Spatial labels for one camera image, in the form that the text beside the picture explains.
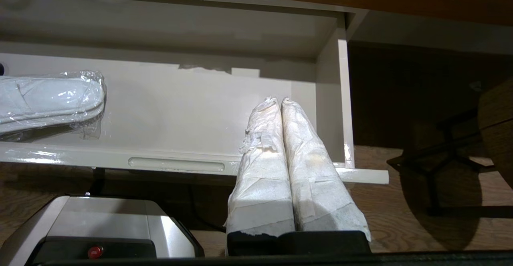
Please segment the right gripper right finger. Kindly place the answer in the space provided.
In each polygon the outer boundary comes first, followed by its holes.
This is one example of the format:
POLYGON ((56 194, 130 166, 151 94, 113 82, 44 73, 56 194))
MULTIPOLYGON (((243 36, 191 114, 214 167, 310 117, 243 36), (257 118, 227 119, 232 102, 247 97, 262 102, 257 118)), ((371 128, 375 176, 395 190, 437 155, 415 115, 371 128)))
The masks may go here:
POLYGON ((361 231, 371 239, 366 217, 299 103, 282 101, 283 140, 295 222, 299 231, 361 231))

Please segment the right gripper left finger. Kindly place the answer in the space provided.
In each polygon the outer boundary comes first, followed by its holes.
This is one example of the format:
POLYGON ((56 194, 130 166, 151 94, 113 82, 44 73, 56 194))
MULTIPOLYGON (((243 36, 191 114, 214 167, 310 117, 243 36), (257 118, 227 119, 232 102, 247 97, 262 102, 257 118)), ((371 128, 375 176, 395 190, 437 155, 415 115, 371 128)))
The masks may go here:
POLYGON ((240 152, 236 186, 228 199, 226 232, 295 231, 282 113, 276 98, 268 97, 253 109, 240 152))

